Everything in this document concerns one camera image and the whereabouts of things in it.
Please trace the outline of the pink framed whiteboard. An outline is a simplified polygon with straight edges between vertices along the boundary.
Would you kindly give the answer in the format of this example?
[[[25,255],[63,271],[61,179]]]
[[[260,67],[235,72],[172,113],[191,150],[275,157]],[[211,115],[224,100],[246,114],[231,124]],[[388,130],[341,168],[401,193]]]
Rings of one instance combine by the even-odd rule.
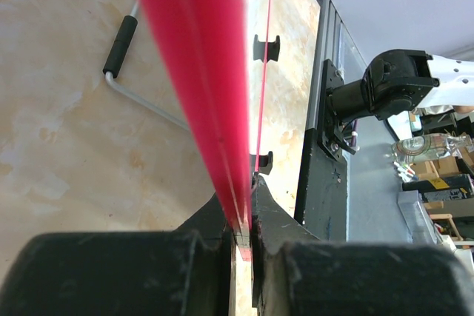
[[[245,261],[252,184],[245,0],[139,0]]]

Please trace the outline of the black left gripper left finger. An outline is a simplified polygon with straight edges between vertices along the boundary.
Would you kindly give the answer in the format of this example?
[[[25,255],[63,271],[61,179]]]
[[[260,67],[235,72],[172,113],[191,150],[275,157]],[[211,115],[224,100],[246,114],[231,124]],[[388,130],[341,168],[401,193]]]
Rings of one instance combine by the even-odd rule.
[[[217,197],[172,231],[37,235],[1,285],[1,313],[228,315],[231,237]]]

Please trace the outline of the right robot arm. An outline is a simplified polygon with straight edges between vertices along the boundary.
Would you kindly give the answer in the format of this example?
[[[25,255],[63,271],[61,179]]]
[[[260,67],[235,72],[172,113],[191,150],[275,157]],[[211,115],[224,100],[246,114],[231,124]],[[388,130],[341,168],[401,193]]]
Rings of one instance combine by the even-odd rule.
[[[327,92],[327,109],[341,123],[374,116],[379,121],[403,111],[448,107],[473,111],[473,63],[421,50],[377,55],[362,78]]]

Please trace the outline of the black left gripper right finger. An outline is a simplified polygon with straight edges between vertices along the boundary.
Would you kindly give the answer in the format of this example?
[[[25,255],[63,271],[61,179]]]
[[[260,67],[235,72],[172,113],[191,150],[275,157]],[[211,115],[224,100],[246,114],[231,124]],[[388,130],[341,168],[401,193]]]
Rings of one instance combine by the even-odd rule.
[[[446,249],[321,241],[253,177],[253,306],[260,315],[471,315],[473,282]]]

